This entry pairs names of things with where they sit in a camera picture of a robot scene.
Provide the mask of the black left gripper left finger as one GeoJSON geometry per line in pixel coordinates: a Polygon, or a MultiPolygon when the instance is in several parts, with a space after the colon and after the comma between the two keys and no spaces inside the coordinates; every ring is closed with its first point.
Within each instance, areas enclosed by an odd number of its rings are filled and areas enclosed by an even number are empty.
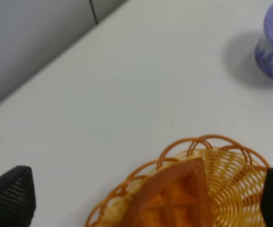
{"type": "Polygon", "coordinates": [[[36,209],[32,168],[16,166],[0,176],[0,227],[28,227],[36,209]]]}

